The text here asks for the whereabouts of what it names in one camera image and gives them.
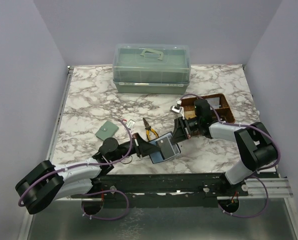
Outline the grey credit card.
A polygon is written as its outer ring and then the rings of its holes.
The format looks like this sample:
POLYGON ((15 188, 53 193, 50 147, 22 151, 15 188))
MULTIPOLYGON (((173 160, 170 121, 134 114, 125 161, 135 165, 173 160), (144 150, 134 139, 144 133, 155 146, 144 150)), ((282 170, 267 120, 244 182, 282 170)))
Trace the grey credit card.
POLYGON ((171 142, 168 137, 159 139, 156 142, 156 144, 157 144, 157 146, 160 147, 160 153, 162 155, 163 160, 166 161, 166 160, 174 157, 175 152, 174 152, 173 146, 171 145, 171 142))

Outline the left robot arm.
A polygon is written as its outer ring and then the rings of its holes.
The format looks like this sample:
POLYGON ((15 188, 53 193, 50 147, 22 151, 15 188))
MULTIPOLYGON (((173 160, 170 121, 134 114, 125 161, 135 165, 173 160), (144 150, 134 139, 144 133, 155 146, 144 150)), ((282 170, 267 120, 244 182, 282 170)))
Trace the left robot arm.
POLYGON ((16 184, 18 205, 34 215, 57 198, 82 194, 96 197, 100 185, 92 179, 106 175, 114 164, 131 155, 146 157, 161 150, 138 133, 129 137, 129 141, 122 144, 113 137, 105 139, 96 154, 80 163, 56 165, 50 160, 40 162, 16 184))

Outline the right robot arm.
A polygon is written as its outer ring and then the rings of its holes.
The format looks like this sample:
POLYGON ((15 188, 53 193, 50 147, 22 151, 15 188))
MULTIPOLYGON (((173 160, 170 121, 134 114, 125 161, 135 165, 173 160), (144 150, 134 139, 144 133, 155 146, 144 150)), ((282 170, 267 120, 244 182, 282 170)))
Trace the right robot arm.
POLYGON ((209 139, 221 139, 236 143, 240 160, 220 176, 219 191, 230 196, 237 185, 257 171, 274 167, 281 159, 281 151, 262 122, 253 124, 229 123, 220 119, 216 109, 206 99, 198 97, 194 103, 195 117, 186 119, 182 101, 171 106, 178 114, 170 142, 177 144, 191 138, 197 132, 209 139))

